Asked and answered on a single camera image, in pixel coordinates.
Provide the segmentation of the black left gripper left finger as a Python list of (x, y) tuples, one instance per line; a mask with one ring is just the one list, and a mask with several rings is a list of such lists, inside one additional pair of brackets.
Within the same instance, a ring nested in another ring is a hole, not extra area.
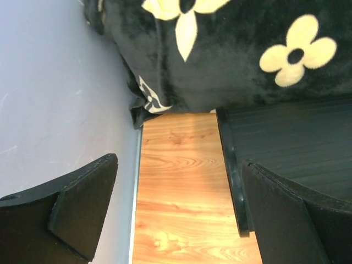
[(118, 158), (106, 154), (1, 198), (1, 263), (90, 263), (111, 200)]

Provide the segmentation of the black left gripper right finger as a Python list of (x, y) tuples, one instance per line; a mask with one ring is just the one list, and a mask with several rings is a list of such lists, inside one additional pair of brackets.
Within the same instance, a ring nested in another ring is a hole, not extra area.
[(263, 263), (351, 263), (351, 202), (284, 178), (252, 160), (244, 191)]

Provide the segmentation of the black large bucket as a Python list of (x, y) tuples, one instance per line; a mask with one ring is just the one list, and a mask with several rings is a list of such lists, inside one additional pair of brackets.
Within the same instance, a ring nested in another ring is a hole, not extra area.
[(351, 97), (216, 111), (239, 235), (254, 225), (242, 165), (253, 160), (320, 193), (351, 200)]

